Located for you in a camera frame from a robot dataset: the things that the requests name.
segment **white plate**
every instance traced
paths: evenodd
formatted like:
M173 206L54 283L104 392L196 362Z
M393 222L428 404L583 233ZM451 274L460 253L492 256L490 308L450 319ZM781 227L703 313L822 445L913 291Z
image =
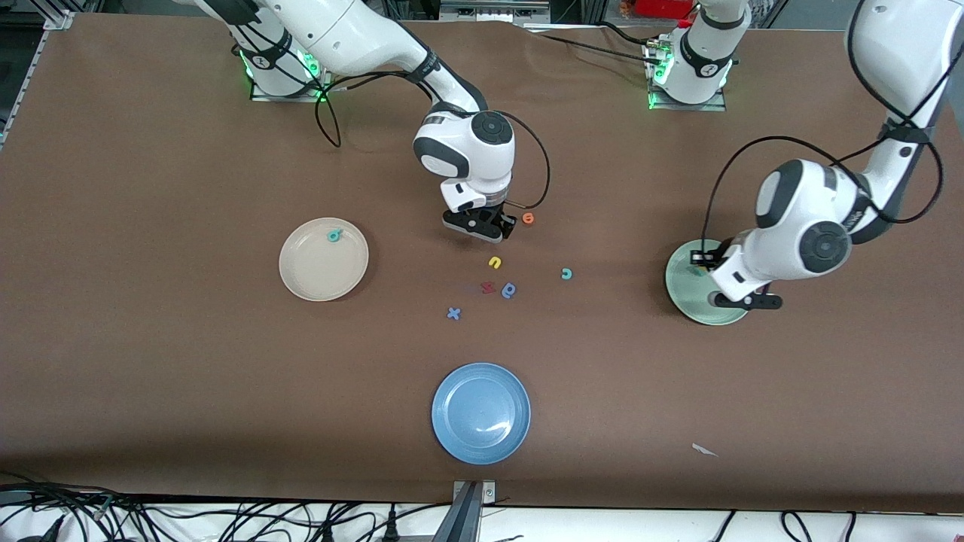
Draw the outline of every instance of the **white plate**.
M336 242L328 234L341 230ZM354 224L316 218L288 235L278 269L291 293L309 301L331 301L352 291L368 268L368 243Z

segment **blue plate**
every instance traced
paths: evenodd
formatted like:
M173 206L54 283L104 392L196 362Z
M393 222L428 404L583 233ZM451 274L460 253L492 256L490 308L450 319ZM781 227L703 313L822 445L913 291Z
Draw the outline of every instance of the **blue plate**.
M493 364L453 370L432 401L432 426L439 443L472 465L492 465L512 455L529 432L530 417L522 382Z

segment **metal bracket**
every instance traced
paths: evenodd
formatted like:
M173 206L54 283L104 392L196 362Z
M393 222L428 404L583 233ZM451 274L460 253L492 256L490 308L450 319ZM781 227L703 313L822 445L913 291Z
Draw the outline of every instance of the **metal bracket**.
M66 10L62 11L62 17L59 18L48 18L46 22L43 23L43 30L66 30L70 28L73 24L73 12L68 12Z
M435 531L432 542L477 542L482 523L482 499L485 482L462 482L455 500Z
M459 492L467 483L471 483L471 480L455 480L452 487L453 501L459 496ZM495 480L482 480L482 503L492 504L493 502L495 502Z

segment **light green plate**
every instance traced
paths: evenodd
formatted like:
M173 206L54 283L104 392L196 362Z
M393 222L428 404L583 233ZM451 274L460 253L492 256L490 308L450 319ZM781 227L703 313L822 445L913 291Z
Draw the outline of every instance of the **light green plate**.
M719 241L707 239L707 249L720 246ZM743 309L720 309L710 305L710 293L719 290L710 274L702 267L689 263L689 251L698 250L700 240L685 243L666 263L666 290L683 314L708 326L732 324L746 315Z

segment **red object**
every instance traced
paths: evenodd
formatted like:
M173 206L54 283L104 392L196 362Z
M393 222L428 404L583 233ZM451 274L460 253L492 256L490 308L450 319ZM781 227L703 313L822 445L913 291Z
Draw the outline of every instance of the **red object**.
M636 0L634 9L647 17L682 19L693 9L693 0Z

